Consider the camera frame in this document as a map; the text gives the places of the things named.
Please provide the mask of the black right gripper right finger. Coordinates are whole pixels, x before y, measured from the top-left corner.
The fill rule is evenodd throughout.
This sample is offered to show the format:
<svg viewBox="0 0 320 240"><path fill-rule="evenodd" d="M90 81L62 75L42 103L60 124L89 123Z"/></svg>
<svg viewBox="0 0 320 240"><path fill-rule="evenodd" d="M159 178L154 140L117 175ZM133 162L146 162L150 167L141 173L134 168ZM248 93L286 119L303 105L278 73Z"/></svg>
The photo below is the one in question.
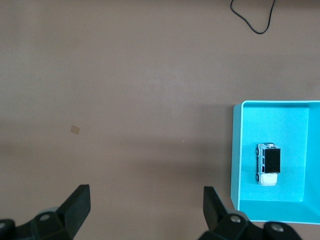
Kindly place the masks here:
<svg viewBox="0 0 320 240"><path fill-rule="evenodd" d="M245 213L227 210L212 186L203 188L203 215L208 230L198 240L300 240L286 223L268 221L258 227Z"/></svg>

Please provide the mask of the cyan plastic storage bin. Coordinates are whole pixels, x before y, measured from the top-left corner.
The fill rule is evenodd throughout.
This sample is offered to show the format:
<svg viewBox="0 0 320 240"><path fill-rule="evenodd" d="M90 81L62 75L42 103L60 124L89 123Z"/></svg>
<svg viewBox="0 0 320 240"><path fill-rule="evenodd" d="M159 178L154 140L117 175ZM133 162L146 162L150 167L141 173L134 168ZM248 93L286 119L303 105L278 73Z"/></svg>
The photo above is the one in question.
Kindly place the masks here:
<svg viewBox="0 0 320 240"><path fill-rule="evenodd" d="M280 148L274 186L256 180L258 144ZM320 100L246 100L233 109L230 197L252 221L320 225Z"/></svg>

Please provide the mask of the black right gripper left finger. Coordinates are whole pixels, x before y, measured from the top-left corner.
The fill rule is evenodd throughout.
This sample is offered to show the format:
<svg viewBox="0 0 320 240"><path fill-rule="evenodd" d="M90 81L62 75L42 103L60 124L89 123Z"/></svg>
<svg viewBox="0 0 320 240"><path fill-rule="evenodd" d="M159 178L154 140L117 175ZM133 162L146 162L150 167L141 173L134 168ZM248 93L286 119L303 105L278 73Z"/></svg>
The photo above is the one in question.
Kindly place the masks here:
<svg viewBox="0 0 320 240"><path fill-rule="evenodd" d="M0 219L0 240L74 240L89 213L90 186L81 184L59 207L43 210L22 225Z"/></svg>

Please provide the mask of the white jeep toy black roof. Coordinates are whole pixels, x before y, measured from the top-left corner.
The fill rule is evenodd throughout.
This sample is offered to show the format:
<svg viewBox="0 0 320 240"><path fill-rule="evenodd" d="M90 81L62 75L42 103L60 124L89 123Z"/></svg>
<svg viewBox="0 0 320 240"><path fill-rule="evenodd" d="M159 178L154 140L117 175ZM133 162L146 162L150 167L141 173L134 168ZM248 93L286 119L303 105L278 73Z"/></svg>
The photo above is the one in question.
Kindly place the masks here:
<svg viewBox="0 0 320 240"><path fill-rule="evenodd" d="M273 142L259 143L255 149L256 181L265 187L275 186L281 173L281 149Z"/></svg>

